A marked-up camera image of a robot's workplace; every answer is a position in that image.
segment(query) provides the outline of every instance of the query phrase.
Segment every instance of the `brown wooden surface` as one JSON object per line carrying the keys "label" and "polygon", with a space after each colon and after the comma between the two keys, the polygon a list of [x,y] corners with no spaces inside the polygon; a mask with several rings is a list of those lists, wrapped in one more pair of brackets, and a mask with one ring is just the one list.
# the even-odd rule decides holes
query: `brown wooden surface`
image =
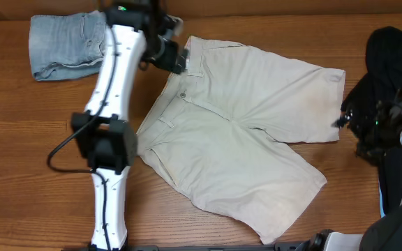
{"label": "brown wooden surface", "polygon": [[[366,72],[365,44],[382,26],[402,29],[401,15],[222,17],[187,21],[185,33],[233,40],[263,50],[347,71],[345,94]],[[29,22],[0,22],[0,250],[59,250],[91,240],[94,192],[84,174],[62,175],[45,165],[49,151],[70,134],[71,112],[82,111],[96,76],[36,82],[29,66]],[[138,128],[165,85],[167,73],[139,72],[131,99]],[[354,155],[355,138],[293,144],[328,179],[305,213],[280,238],[304,240],[332,228],[362,234],[379,218],[376,170]],[[85,168],[73,142],[54,160]],[[259,244],[250,227],[196,209],[137,158],[128,178],[126,219],[132,245]]]}
{"label": "brown wooden surface", "polygon": [[[184,19],[232,15],[402,13],[402,1],[398,0],[166,1],[169,14]],[[96,0],[0,0],[0,20],[30,20],[33,15],[70,15],[78,12],[89,12],[96,9],[95,3]]]}

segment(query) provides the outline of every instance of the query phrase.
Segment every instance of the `black garment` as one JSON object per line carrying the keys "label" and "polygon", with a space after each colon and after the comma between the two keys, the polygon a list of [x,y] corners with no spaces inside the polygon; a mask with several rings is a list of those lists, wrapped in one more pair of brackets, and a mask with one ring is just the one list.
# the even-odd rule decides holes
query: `black garment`
{"label": "black garment", "polygon": [[378,101],[393,100],[402,87],[402,31],[388,26],[374,31],[366,48],[367,73],[343,101],[353,112],[350,129],[364,141],[373,128]]}

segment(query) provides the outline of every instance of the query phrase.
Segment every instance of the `wooden table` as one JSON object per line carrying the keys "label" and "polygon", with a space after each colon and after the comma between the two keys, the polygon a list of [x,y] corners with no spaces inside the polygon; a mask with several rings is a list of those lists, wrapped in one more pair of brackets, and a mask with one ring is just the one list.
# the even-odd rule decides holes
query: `wooden table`
{"label": "wooden table", "polygon": [[[366,72],[365,44],[374,29],[402,29],[402,15],[223,17],[190,20],[185,34],[233,40],[347,72],[345,95]],[[29,22],[0,22],[0,250],[60,250],[82,246],[94,229],[94,192],[85,174],[56,174],[46,155],[71,132],[71,112],[82,111],[96,76],[36,82],[29,65]],[[168,74],[138,73],[131,98],[137,129]],[[292,148],[328,179],[313,203],[280,241],[310,238],[321,229],[363,234],[379,218],[375,167],[355,157],[357,140],[341,131],[328,144]],[[54,162],[86,168],[76,144]],[[128,178],[126,221],[131,245],[259,244],[244,223],[195,208],[136,158]]]}

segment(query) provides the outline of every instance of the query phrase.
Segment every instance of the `beige pants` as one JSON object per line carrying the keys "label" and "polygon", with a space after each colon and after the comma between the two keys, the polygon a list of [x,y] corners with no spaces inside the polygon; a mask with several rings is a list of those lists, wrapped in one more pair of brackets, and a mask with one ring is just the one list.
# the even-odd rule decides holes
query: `beige pants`
{"label": "beige pants", "polygon": [[142,123],[138,153],[198,208],[274,242],[325,177],[282,142],[338,140],[345,72],[239,43],[191,37]]}

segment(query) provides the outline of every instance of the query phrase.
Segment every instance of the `denim fabric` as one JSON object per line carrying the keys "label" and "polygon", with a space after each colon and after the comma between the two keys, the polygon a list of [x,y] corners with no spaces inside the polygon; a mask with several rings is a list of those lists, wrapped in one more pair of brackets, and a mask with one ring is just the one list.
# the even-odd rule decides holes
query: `denim fabric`
{"label": "denim fabric", "polygon": [[98,11],[31,18],[29,56],[38,81],[77,79],[97,73],[103,60],[105,15]]}

